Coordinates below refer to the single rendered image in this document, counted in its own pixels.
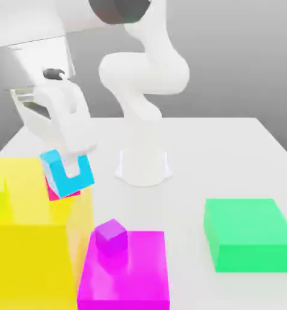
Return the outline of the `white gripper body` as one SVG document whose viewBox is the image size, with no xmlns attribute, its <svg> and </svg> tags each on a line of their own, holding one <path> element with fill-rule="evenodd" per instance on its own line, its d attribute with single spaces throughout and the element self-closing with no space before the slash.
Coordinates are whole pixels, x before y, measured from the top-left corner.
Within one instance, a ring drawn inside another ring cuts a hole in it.
<svg viewBox="0 0 287 310">
<path fill-rule="evenodd" d="M 80 87 L 69 81 L 53 81 L 36 87 L 34 99 L 48 110 L 36 134 L 66 156 L 84 155 L 96 146 L 95 127 Z"/>
</svg>

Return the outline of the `small cyan cube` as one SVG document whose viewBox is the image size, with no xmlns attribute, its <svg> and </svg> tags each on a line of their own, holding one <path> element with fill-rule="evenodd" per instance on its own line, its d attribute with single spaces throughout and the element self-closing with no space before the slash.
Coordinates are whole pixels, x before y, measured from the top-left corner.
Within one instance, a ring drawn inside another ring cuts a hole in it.
<svg viewBox="0 0 287 310">
<path fill-rule="evenodd" d="M 78 157 L 79 174 L 68 177 L 62 158 L 57 150 L 50 150 L 39 156 L 50 188 L 63 198 L 94 184 L 91 166 L 86 155 Z"/>
</svg>

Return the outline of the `small red cube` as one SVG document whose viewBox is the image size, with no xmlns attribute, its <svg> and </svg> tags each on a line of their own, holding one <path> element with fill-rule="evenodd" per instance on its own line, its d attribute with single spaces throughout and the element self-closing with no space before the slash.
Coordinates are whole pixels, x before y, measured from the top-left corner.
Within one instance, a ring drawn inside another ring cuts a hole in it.
<svg viewBox="0 0 287 310">
<path fill-rule="evenodd" d="M 69 195 L 67 195 L 67 196 L 65 196 L 65 197 L 59 197 L 59 196 L 50 188 L 50 186 L 49 186 L 47 180 L 45 180 L 45 182 L 46 182 L 46 187 L 47 187 L 47 192 L 48 192 L 48 198 L 49 198 L 50 201 L 56 201 L 56 200 L 60 200 L 60 199 L 65 199 L 65 198 L 69 198 L 69 197 L 74 197 L 74 196 L 78 196 L 78 195 L 81 194 L 81 191 L 79 190 L 79 191 L 76 191 L 76 192 L 74 192 L 74 193 L 72 193 L 72 194 L 69 194 Z"/>
</svg>

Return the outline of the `small purple cube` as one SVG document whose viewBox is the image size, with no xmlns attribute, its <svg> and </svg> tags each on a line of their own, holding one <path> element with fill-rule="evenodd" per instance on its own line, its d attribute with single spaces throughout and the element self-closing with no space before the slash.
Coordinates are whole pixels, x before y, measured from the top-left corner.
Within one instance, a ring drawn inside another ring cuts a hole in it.
<svg viewBox="0 0 287 310">
<path fill-rule="evenodd" d="M 116 219 L 97 226 L 94 232 L 98 249 L 107 257 L 115 256 L 128 247 L 127 230 Z"/>
</svg>

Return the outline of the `large yellow box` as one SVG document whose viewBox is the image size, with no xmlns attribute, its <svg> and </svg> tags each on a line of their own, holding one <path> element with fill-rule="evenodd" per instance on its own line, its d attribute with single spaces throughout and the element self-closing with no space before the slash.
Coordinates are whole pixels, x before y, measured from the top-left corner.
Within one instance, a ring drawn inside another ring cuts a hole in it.
<svg viewBox="0 0 287 310">
<path fill-rule="evenodd" d="M 77 310 L 91 188 L 50 201 L 37 158 L 0 157 L 13 217 L 0 225 L 0 310 Z"/>
</svg>

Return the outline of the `large magenta box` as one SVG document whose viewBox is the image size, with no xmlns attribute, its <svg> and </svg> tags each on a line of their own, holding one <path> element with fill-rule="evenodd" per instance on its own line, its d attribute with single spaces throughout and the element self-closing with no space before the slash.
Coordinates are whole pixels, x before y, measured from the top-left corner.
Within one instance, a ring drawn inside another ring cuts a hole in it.
<svg viewBox="0 0 287 310">
<path fill-rule="evenodd" d="M 128 248 L 106 257 L 92 234 L 77 294 L 78 310 L 170 310 L 165 234 L 129 231 Z"/>
</svg>

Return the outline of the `large green box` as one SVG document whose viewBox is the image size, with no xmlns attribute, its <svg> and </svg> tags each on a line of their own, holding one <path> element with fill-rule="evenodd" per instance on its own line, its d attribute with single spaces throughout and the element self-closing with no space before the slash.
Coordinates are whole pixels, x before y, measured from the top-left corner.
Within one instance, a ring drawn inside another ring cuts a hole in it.
<svg viewBox="0 0 287 310">
<path fill-rule="evenodd" d="M 287 272 L 287 220 L 273 199 L 206 199 L 216 272 Z"/>
</svg>

